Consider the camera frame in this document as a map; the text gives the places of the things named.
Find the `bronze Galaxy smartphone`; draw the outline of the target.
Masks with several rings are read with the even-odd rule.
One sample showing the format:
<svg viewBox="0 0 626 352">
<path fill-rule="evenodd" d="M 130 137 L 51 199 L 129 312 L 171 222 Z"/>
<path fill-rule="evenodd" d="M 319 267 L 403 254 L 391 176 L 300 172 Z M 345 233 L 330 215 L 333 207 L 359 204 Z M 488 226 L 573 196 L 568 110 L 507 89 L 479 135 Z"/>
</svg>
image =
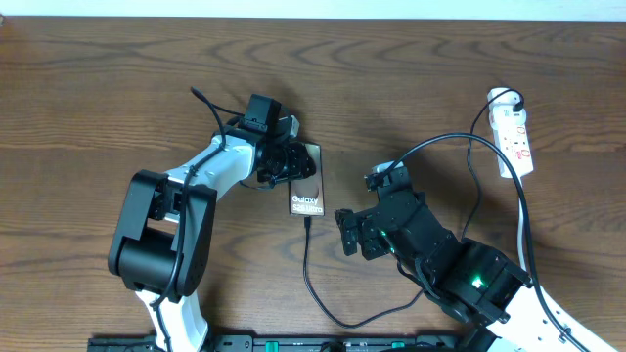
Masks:
<svg viewBox="0 0 626 352">
<path fill-rule="evenodd" d="M 292 216 L 323 217 L 325 215 L 322 171 L 322 149 L 316 144 L 305 145 L 315 166 L 315 172 L 289 184 L 289 211 Z"/>
</svg>

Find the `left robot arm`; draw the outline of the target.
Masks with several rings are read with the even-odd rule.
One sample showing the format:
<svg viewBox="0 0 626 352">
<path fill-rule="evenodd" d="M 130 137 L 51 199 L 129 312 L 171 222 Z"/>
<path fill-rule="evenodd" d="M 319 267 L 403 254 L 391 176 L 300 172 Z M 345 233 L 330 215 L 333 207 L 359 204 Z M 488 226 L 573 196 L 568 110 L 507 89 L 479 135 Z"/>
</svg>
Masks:
<svg viewBox="0 0 626 352">
<path fill-rule="evenodd" d="M 156 329 L 146 345 L 151 351 L 202 351 L 211 344 L 197 288 L 217 202 L 250 175 L 273 189 L 316 171 L 297 139 L 297 118 L 272 98 L 253 94 L 245 112 L 216 123 L 208 146 L 189 161 L 133 175 L 113 234 L 108 267 L 148 309 Z"/>
</svg>

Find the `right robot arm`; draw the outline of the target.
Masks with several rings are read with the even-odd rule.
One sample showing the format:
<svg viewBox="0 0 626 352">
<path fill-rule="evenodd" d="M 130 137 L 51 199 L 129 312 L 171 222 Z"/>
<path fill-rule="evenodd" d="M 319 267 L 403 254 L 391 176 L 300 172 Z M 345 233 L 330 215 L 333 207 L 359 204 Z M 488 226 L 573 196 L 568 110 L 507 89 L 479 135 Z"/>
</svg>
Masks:
<svg viewBox="0 0 626 352">
<path fill-rule="evenodd" d="M 346 255 L 393 255 L 444 313 L 525 351 L 608 351 L 501 251 L 441 226 L 425 195 L 396 191 L 367 210 L 335 212 Z"/>
</svg>

